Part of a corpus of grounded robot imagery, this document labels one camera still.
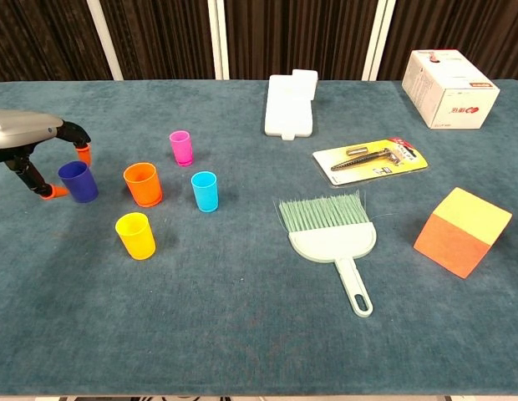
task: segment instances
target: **cardboard box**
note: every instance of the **cardboard box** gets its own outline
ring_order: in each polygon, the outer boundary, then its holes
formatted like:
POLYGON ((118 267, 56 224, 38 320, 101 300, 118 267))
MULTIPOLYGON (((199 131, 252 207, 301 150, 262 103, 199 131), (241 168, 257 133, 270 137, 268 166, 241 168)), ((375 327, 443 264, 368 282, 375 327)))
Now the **cardboard box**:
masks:
POLYGON ((431 129, 479 128, 500 90, 457 50, 414 50, 402 81, 431 129))

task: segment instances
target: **pink cup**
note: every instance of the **pink cup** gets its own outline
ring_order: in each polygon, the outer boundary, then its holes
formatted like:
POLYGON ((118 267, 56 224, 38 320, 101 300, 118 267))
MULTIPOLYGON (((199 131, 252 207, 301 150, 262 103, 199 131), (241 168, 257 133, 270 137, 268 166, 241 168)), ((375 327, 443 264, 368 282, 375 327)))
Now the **pink cup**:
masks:
POLYGON ((185 166, 194 163, 192 142, 190 141, 190 134, 187 131, 172 132, 170 134, 170 144, 174 151, 175 162, 178 165, 185 166))

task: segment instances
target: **yellow block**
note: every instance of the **yellow block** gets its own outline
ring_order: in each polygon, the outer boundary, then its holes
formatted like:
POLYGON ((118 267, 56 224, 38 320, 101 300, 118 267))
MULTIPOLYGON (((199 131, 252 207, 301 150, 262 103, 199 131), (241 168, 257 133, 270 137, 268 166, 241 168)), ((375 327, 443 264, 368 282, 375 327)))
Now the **yellow block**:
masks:
POLYGON ((461 188, 454 188, 434 214, 489 246, 495 243, 511 219, 510 212, 461 188))

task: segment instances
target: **table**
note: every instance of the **table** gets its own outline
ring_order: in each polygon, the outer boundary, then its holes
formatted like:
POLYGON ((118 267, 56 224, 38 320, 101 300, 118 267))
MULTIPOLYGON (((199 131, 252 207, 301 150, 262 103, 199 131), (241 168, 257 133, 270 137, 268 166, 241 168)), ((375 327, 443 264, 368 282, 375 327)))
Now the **table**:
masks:
MULTIPOLYGON (((0 394, 518 394, 518 82, 478 130, 429 130, 398 82, 321 82, 314 132, 262 132, 267 82, 0 84, 0 108, 34 109, 93 139, 99 197, 40 200, 0 165, 0 394), (168 134, 191 132, 178 167, 168 134), (332 189, 311 153, 400 136, 429 168, 332 189), (156 164, 165 199, 134 204, 127 165, 156 164), (201 214, 191 176, 219 177, 201 214), (456 186, 512 212, 462 280, 414 251, 456 186), (290 246, 278 200, 359 189, 378 232, 358 260, 373 300, 351 310, 332 265, 290 246), (114 232, 143 211, 158 246, 130 259, 114 232)), ((48 182, 76 154, 60 140, 32 156, 48 182)))

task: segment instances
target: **yellow cup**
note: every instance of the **yellow cup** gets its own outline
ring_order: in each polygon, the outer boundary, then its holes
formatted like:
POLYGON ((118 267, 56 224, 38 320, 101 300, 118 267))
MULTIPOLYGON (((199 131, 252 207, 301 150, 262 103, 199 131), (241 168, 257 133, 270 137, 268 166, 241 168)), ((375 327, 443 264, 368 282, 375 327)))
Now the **yellow cup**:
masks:
POLYGON ((148 216, 144 213, 121 216, 116 221, 115 229, 133 259, 142 261, 155 253, 155 239, 148 216))

